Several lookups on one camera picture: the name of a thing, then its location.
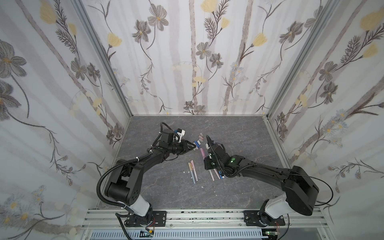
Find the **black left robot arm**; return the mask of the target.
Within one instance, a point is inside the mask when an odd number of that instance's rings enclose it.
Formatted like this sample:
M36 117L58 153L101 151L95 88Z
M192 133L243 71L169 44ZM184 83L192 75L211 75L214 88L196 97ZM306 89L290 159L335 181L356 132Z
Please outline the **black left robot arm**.
M131 160L120 159L101 176L96 190L98 198L107 205L126 210L129 213L126 218L135 217L136 224L152 224L153 207L141 196L144 173L165 162L170 155L184 155L195 148L194 143L183 140L173 130L159 132L146 154Z

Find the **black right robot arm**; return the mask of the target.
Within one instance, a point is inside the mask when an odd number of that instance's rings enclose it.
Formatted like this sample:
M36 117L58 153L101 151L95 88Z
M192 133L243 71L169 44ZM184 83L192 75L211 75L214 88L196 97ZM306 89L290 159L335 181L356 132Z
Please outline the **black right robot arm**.
M239 155L230 156L224 145L208 141L208 156L204 158L206 170L217 169L227 178L245 177L272 185L283 191L274 199L267 199L256 213L255 224L267 227L290 213L303 216L313 214L319 188L301 167L277 168L253 162Z

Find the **beige cap blue pen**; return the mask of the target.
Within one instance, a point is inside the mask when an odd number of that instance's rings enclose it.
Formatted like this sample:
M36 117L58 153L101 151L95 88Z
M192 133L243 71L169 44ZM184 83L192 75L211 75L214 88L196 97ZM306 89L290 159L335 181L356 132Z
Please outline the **beige cap blue pen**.
M193 167L192 167L192 164L191 164L191 163L188 163L188 165L189 165L189 169L190 169L190 173L191 173L191 177L192 177L193 183L196 184L196 181L195 181L195 178L194 178L194 173L193 173Z

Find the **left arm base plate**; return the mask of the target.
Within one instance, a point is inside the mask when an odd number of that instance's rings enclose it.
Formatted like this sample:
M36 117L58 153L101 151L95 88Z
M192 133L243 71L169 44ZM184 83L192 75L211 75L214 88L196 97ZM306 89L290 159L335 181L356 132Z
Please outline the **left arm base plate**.
M129 214L123 217L125 227L165 227L167 211L149 211L146 216L140 217L136 214Z

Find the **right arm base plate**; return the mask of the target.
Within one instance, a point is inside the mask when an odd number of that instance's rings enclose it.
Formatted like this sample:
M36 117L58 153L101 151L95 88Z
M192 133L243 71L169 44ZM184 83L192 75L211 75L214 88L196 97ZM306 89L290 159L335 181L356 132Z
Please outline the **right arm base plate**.
M243 211L244 214L244 222L248 227L277 227L277 226L285 226L286 222L282 216L277 219L273 219L266 213L260 213L258 210L253 211Z

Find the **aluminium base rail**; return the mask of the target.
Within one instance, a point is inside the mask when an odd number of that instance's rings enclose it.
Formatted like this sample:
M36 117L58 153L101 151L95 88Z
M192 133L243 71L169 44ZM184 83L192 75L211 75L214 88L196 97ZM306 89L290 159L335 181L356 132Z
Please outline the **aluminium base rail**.
M246 229L244 211L247 209L165 209L165 226L162 230L178 229ZM88 210L81 230L117 230L120 228L115 213L126 215L122 209ZM284 216L285 226L290 228L327 228L328 223L319 209L311 216L290 213Z

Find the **aluminium corner post left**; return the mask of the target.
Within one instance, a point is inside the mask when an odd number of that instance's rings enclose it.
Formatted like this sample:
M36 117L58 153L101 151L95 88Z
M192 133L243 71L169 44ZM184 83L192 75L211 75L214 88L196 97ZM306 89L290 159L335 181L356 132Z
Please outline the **aluminium corner post left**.
M126 101L126 98L123 94L123 91L119 85L119 82L113 73L113 68L111 66L110 60L108 59L107 52L104 51L104 48L102 46L102 43L100 41L100 38L98 37L97 32L95 31L92 22L86 12L86 9L82 3L82 1L78 0L72 0L71 1L73 7L75 8L75 11L83 25L83 27L86 30L87 36L89 37L91 44L99 58L99 60L102 62L102 65L104 69L107 72L107 76L109 77L109 80L117 94L118 99L120 100L123 109L125 111L126 116L131 119L133 116L133 113Z

